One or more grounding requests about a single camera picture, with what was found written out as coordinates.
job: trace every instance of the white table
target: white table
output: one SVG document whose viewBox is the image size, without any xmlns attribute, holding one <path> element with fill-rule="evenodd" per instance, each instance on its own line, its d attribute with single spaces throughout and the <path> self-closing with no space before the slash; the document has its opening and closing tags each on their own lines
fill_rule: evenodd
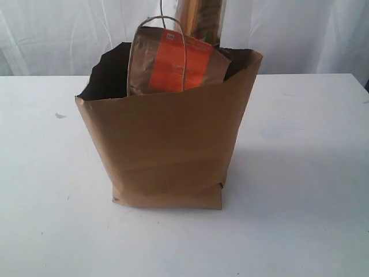
<svg viewBox="0 0 369 277">
<path fill-rule="evenodd" d="M 365 276 L 369 94 L 258 76 L 224 209 L 136 209 L 74 104 L 87 77 L 0 78 L 0 276 Z"/>
</svg>

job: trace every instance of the bag handle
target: bag handle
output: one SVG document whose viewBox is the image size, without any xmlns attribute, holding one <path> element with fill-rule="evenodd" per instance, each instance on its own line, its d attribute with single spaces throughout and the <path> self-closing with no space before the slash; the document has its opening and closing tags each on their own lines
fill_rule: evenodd
<svg viewBox="0 0 369 277">
<path fill-rule="evenodd" d="M 173 20 L 174 22 L 176 22 L 179 26 L 180 29 L 180 34 L 182 35 L 182 42 L 183 42 L 183 48 L 184 48 L 184 67 L 183 67 L 183 77 L 182 77 L 182 91 L 184 91 L 186 89 L 186 76 L 187 76 L 187 46 L 186 46 L 186 38 L 185 35 L 183 34 L 183 29 L 182 26 L 180 24 L 180 22 L 170 16 L 154 16 L 154 17 L 150 17 L 148 19 L 146 19 L 144 22 L 142 22 L 136 29 L 136 32 L 134 33 L 133 36 L 133 41 L 131 44 L 131 50 L 130 50 L 130 55 L 129 55 L 129 62 L 128 62 L 128 72 L 127 72 L 127 96 L 130 96 L 130 75 L 131 75 L 131 67 L 132 67 L 132 60 L 133 60 L 133 51 L 134 51 L 134 45 L 136 43 L 136 39 L 137 39 L 137 32 L 140 28 L 142 28 L 146 23 L 154 20 L 154 19 L 158 19 L 161 18 L 162 20 L 166 19 L 170 19 Z"/>
</svg>

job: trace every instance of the orange label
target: orange label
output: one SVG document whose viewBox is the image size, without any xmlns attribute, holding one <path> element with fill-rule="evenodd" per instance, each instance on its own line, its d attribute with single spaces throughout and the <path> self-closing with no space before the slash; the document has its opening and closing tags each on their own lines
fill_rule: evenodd
<svg viewBox="0 0 369 277">
<path fill-rule="evenodd" d="M 187 75 L 186 89 L 198 87 L 202 83 L 213 47 L 195 38 L 186 37 Z M 164 30 L 156 54 L 150 87 L 161 91 L 182 91 L 185 50 L 182 35 Z"/>
</svg>

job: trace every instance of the white backdrop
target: white backdrop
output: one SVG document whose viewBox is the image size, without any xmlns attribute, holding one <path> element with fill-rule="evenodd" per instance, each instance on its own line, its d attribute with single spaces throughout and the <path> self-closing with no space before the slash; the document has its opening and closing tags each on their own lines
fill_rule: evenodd
<svg viewBox="0 0 369 277">
<path fill-rule="evenodd" d="M 174 15 L 176 1 L 163 2 Z M 158 14 L 159 0 L 0 0 L 0 75 L 90 74 Z M 221 44 L 260 51 L 261 73 L 353 73 L 365 84 L 369 1 L 227 0 Z"/>
</svg>

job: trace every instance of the white tabletop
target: white tabletop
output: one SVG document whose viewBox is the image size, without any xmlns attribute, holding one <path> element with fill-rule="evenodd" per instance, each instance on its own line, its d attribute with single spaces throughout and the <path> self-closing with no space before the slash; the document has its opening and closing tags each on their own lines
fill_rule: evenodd
<svg viewBox="0 0 369 277">
<path fill-rule="evenodd" d="M 224 209 L 136 209 L 74 104 L 87 77 L 0 78 L 0 276 L 368 276 L 369 94 L 258 76 Z"/>
</svg>

